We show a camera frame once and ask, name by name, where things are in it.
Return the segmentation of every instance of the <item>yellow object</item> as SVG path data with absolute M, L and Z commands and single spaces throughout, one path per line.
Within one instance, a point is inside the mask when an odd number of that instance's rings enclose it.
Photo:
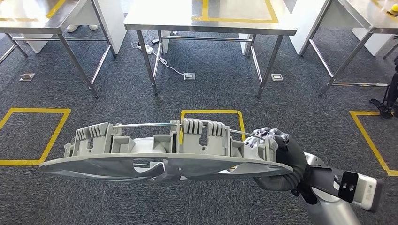
M 391 10 L 394 11 L 394 12 L 398 12 L 398 4 L 394 4 L 394 5 L 391 7 Z

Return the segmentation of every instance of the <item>white cable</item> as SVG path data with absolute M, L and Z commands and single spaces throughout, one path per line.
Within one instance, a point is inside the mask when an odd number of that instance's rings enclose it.
M 146 34 L 146 41 L 148 41 L 148 33 L 145 33 Z M 132 48 L 138 48 L 138 42 L 132 42 L 131 43 L 131 47 Z M 180 74 L 180 75 L 184 75 L 183 73 L 180 73 L 180 72 L 178 72 L 176 69 L 174 69 L 174 68 L 172 68 L 171 66 L 169 66 L 169 65 L 167 65 L 167 61 L 164 59 L 164 58 L 162 58 L 162 57 L 159 57 L 159 61 L 163 64 L 163 65 L 165 65 L 167 68 L 170 68 L 170 69 L 172 69 L 172 70 L 174 70 L 176 73 L 178 73 L 178 74 Z
M 160 61 L 163 65 L 165 65 L 166 67 L 168 67 L 168 68 L 174 70 L 176 73 L 178 73 L 178 74 L 180 74 L 180 75 L 184 75 L 183 73 L 180 73 L 180 72 L 178 72 L 176 69 L 174 69 L 174 68 L 172 68 L 171 66 L 167 65 L 167 61 L 166 61 L 164 58 L 159 57 L 159 61 Z

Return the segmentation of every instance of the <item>yellow tape square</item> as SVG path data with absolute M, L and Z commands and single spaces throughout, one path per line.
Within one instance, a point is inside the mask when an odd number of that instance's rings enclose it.
M 240 22 L 240 23 L 279 23 L 276 17 L 274 8 L 272 7 L 271 0 L 261 0 L 264 1 L 265 8 L 267 9 L 270 19 L 242 19 L 242 18 L 228 18 L 221 17 L 211 17 L 209 15 L 209 1 L 211 0 L 199 0 L 202 1 L 202 16 L 193 16 L 194 21 L 209 21 L 209 22 Z M 249 0 L 240 1 L 242 4 L 252 4 Z
M 243 123 L 242 112 L 239 110 L 224 110 L 224 109 L 203 109 L 203 110 L 181 110 L 181 121 L 185 118 L 186 114 L 189 113 L 231 113 L 239 116 L 240 131 L 245 132 L 245 125 Z M 242 134 L 242 141 L 246 139 L 246 135 Z M 183 132 L 180 131 L 180 143 L 183 143 Z
M 49 143 L 47 144 L 46 148 L 44 149 L 43 153 L 41 154 L 40 159 L 33 159 L 33 160 L 0 160 L 1 165 L 39 165 L 40 163 L 44 162 L 50 153 L 51 148 L 54 145 L 55 140 L 57 139 L 63 125 L 65 124 L 66 119 L 70 114 L 70 109 L 45 109 L 45 108 L 11 108 L 4 116 L 4 118 L 0 121 L 0 129 L 3 128 L 4 124 L 6 124 L 7 120 L 10 118 L 11 114 L 13 113 L 63 113 L 63 116 L 58 123 L 57 127 L 53 135 L 50 138 Z
M 373 154 L 376 156 L 377 161 L 379 161 L 382 168 L 387 171 L 389 176 L 398 176 L 398 170 L 390 170 L 390 168 L 385 163 L 382 155 L 380 154 L 379 150 L 377 150 L 375 144 L 373 143 L 372 139 L 370 139 L 369 134 L 366 132 L 365 128 L 361 124 L 358 116 L 378 116 L 380 112 L 368 112 L 368 111 L 350 111 L 352 118 L 354 119 L 355 124 L 357 125 L 358 129 L 362 133 L 363 137 L 365 138 L 367 144 L 369 145 L 370 149 L 372 150 Z

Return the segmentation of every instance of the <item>robotic arm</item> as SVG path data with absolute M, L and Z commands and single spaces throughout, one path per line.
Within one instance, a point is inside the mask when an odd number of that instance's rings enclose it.
M 124 128 L 166 126 L 169 134 L 131 139 Z M 233 140 L 231 133 L 249 136 Z M 199 143 L 207 135 L 207 145 Z M 158 124 L 101 123 L 76 131 L 63 158 L 42 163 L 43 172 L 91 180 L 179 182 L 255 178 L 260 188 L 301 196 L 314 224 L 358 225 L 349 203 L 375 212 L 379 180 L 324 167 L 293 138 L 267 127 L 253 133 L 217 121 L 184 119 Z

